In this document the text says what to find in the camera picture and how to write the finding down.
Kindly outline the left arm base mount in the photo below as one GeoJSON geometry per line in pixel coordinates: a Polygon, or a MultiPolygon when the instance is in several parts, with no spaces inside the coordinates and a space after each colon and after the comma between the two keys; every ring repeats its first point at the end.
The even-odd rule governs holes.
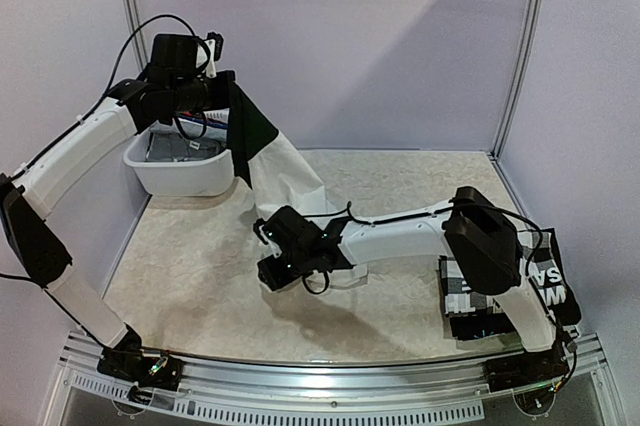
{"type": "Polygon", "coordinates": [[[105,347],[97,372],[111,378],[136,383],[140,388],[176,392],[185,363],[166,351],[146,351],[135,334],[126,335],[114,347],[105,347]]]}

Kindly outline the white cloth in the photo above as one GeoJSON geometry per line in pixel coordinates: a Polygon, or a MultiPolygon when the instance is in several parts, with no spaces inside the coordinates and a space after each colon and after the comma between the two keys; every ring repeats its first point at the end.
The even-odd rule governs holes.
{"type": "Polygon", "coordinates": [[[266,221],[265,229],[281,249],[265,257],[289,254],[303,272],[295,282],[312,294],[364,284],[368,265],[350,264],[337,248],[347,212],[336,208],[316,171],[236,84],[227,145],[235,175],[253,193],[257,219],[266,221]]]}

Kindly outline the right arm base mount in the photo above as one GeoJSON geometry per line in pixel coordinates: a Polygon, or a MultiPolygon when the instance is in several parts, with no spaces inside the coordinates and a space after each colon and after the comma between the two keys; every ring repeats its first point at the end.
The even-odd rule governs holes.
{"type": "Polygon", "coordinates": [[[577,359],[575,344],[568,350],[554,346],[544,352],[523,352],[488,360],[483,373],[491,392],[535,387],[557,393],[572,378],[577,359]]]}

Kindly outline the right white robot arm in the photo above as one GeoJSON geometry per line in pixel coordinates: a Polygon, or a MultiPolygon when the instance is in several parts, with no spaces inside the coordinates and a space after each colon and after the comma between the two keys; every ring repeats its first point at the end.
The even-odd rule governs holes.
{"type": "Polygon", "coordinates": [[[421,255],[455,260],[468,286],[493,298],[518,333],[523,353],[517,373],[537,382],[552,370],[558,324],[530,274],[543,232],[525,247],[514,220],[477,189],[457,189],[448,203],[396,215],[358,219],[350,210],[303,215],[280,207],[253,229],[271,250],[258,263],[259,279],[272,291],[314,273],[329,276],[377,260],[421,255]]]}

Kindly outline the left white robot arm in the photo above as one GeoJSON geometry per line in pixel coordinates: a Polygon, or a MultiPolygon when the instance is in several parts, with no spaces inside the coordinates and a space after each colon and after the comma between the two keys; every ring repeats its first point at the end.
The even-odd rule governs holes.
{"type": "Polygon", "coordinates": [[[205,38],[157,35],[150,61],[137,78],[108,85],[97,105],[52,146],[1,178],[1,222],[25,280],[111,349],[111,365],[128,380],[141,379],[149,369],[146,354],[138,350],[140,339],[73,267],[46,220],[87,172],[153,124],[229,106],[235,75],[215,70],[222,48],[223,38],[214,32],[205,38]]]}

